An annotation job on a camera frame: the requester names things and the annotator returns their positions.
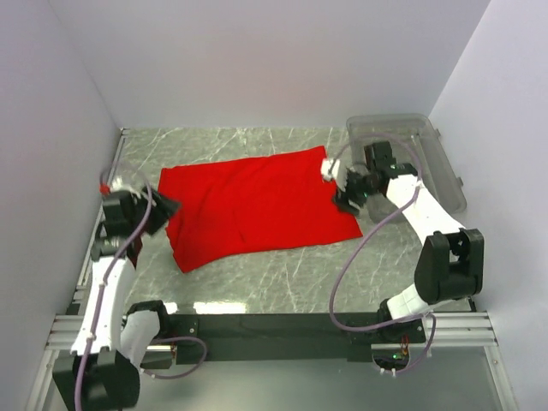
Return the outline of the red t shirt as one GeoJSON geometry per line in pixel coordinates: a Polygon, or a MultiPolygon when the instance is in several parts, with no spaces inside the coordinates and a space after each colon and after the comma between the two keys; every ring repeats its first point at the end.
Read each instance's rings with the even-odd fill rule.
{"type": "Polygon", "coordinates": [[[189,273],[230,255],[361,237],[356,218],[332,201],[335,183],[320,174],[326,158],[316,146],[162,169],[158,191],[182,205],[166,228],[178,268],[189,273]]]}

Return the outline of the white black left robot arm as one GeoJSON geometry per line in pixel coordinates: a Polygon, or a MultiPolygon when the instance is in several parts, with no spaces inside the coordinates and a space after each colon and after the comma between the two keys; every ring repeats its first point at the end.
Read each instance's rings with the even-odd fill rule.
{"type": "Polygon", "coordinates": [[[91,250],[91,288],[79,332],[52,377],[69,410],[120,410],[136,405],[148,345],[170,328],[160,300],[125,300],[136,278],[143,235],[154,235],[181,205],[155,189],[113,190],[91,250]]]}

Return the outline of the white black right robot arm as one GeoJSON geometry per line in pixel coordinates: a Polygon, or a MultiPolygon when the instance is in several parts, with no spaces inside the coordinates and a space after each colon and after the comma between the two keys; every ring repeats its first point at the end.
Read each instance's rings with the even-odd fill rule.
{"type": "Polygon", "coordinates": [[[375,331],[415,321],[434,307],[477,295],[483,288],[485,239],[481,232],[465,228],[438,203],[423,182],[413,151],[409,152],[411,163],[400,163],[390,142],[384,140],[365,146],[364,154],[365,172],[344,170],[338,158],[322,163],[326,181],[345,177],[333,197],[337,209],[356,217],[372,196],[380,194],[396,209],[364,239],[369,241],[393,218],[403,216],[422,249],[412,284],[381,303],[376,324],[343,325],[335,320],[334,325],[345,331],[375,331]]]}

